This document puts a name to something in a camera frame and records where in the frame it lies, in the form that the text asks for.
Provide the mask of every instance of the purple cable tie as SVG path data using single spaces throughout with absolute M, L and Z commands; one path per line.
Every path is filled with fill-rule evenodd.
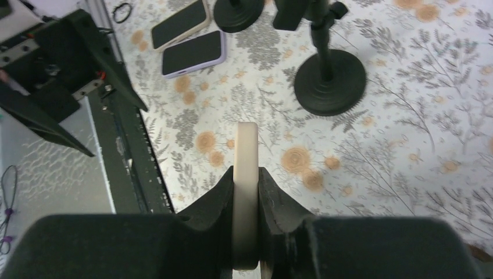
M 5 215 L 7 215 L 7 217 L 10 217 L 10 215 L 14 213 L 14 210 L 12 208 L 7 208 L 5 209 L 4 213 Z
M 7 235 L 6 237 L 3 237 L 2 238 L 2 242 L 7 242 L 7 243 L 11 243 L 13 240 L 13 237 Z

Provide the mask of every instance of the wire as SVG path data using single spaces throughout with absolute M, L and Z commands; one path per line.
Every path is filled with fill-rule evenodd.
M 14 185 L 13 185 L 13 192 L 12 192 L 12 201 L 9 204 L 7 201 L 7 196 L 5 194 L 5 176 L 9 172 L 10 169 L 14 169 Z M 19 171 L 16 166 L 10 165 L 7 167 L 7 169 L 3 172 L 2 178 L 0 180 L 0 187 L 2 188 L 2 195 L 3 195 L 3 204 L 5 204 L 5 220 L 2 222 L 0 225 L 0 231 L 2 231 L 2 239 L 0 239 L 0 255 L 5 255 L 10 252 L 10 243 L 13 240 L 13 237 L 10 235 L 7 235 L 7 228 L 9 227 L 9 222 L 10 222 L 10 217 L 14 213 L 13 205 L 17 193 L 17 178 L 19 176 Z
M 117 13 L 119 10 L 124 9 L 125 7 L 128 7 L 128 12 L 127 12 L 127 14 L 125 15 L 125 17 L 124 17 L 123 19 L 121 19 L 121 20 L 117 20 L 117 19 L 116 19 L 116 13 Z M 130 3 L 127 3 L 127 2 L 125 2 L 125 3 L 121 3 L 120 5 L 118 5 L 118 6 L 116 6 L 115 8 L 113 8 L 113 12 L 112 12 L 112 14 L 113 14 L 113 20 L 114 20 L 116 23 L 118 23 L 118 24 L 123 23 L 123 22 L 125 22 L 125 21 L 126 21 L 126 20 L 130 17 L 130 15 L 132 14 L 132 5 L 130 5 Z

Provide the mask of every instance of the round black base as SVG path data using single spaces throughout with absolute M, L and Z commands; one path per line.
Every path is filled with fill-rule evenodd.
M 299 68 L 294 80 L 294 92 L 300 105 L 320 116 L 338 115 L 355 106 L 366 86 L 366 72 L 353 54 L 331 50 L 334 78 L 320 77 L 318 56 L 315 54 Z
M 217 0 L 214 20 L 221 30 L 236 33 L 247 29 L 262 14 L 265 0 Z

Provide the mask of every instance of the black ring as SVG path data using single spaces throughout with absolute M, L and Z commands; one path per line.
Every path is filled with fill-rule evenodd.
M 124 18 L 124 19 L 119 20 L 119 21 L 118 21 L 118 20 L 116 20 L 116 12 L 117 12 L 118 10 L 120 10 L 120 9 L 124 8 L 125 6 L 128 6 L 128 7 L 130 8 L 130 10 L 128 10 L 128 14 L 125 16 L 125 18 Z M 120 4 L 120 5 L 116 6 L 116 7 L 113 9 L 112 14 L 113 14 L 113 20 L 114 20 L 116 23 L 118 23 L 118 24 L 123 23 L 123 22 L 125 22 L 125 20 L 127 20 L 127 19 L 130 17 L 130 15 L 132 14 L 132 5 L 130 5 L 130 3 L 127 3 L 127 2 L 122 3 L 122 4 Z

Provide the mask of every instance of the floral tablecloth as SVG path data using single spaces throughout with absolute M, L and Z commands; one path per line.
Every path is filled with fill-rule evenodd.
M 359 57 L 368 83 L 360 104 L 336 117 L 296 101 L 296 70 L 315 52 L 309 23 L 275 30 L 271 1 L 253 26 L 227 35 L 224 63 L 172 80 L 160 74 L 150 29 L 190 1 L 130 2 L 115 32 L 178 210 L 233 163 L 236 123 L 255 121 L 260 165 L 311 211 L 438 216 L 493 251 L 493 2 L 344 1 L 350 13 L 331 46 Z

